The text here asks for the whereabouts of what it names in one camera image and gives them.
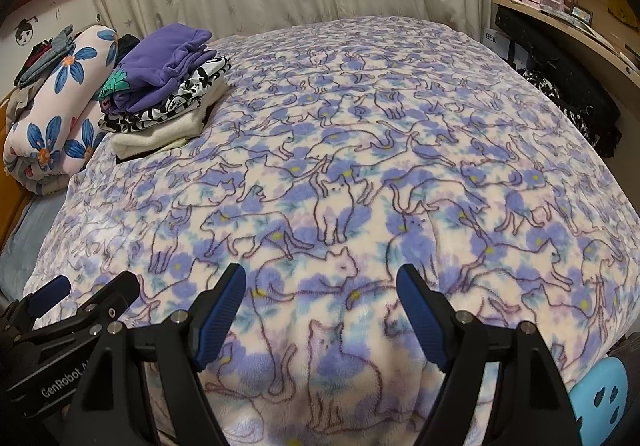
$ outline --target black bag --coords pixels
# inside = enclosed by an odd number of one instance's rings
[[[560,50],[523,13],[498,6],[495,25],[521,45],[536,63],[536,70],[556,84],[562,99],[577,112],[596,134],[594,146],[602,157],[612,157],[622,134],[616,128],[618,106],[600,82],[571,54]]]

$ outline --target wooden bed frame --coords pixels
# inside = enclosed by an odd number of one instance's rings
[[[6,105],[0,108],[0,142],[4,148]],[[18,223],[22,211],[29,203],[32,193],[19,184],[6,172],[0,172],[0,250],[4,248],[7,237]]]

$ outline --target bed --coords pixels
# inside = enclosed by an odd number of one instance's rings
[[[239,262],[247,293],[201,380],[231,444],[295,446],[415,439],[442,375],[396,296],[405,262],[457,310],[535,321],[568,388],[638,317],[638,216],[555,105],[484,46],[370,17],[214,47],[232,58],[230,90],[201,137],[116,165],[107,136],[71,179],[25,288],[71,280],[42,324],[122,270],[142,286],[123,321],[158,322]]]

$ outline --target white towel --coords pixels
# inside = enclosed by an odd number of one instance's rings
[[[229,90],[225,80],[217,80],[201,99],[199,108],[191,110],[178,118],[150,126],[132,134],[114,134],[111,137],[113,152],[119,159],[126,159],[143,152],[156,150],[174,142],[176,139],[197,137],[204,128],[207,109],[216,103]]]

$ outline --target stacked clothes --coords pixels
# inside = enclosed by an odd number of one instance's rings
[[[211,32],[174,23],[136,45],[98,92],[98,126],[118,161],[176,148],[197,137],[227,89],[229,58],[206,48]]]

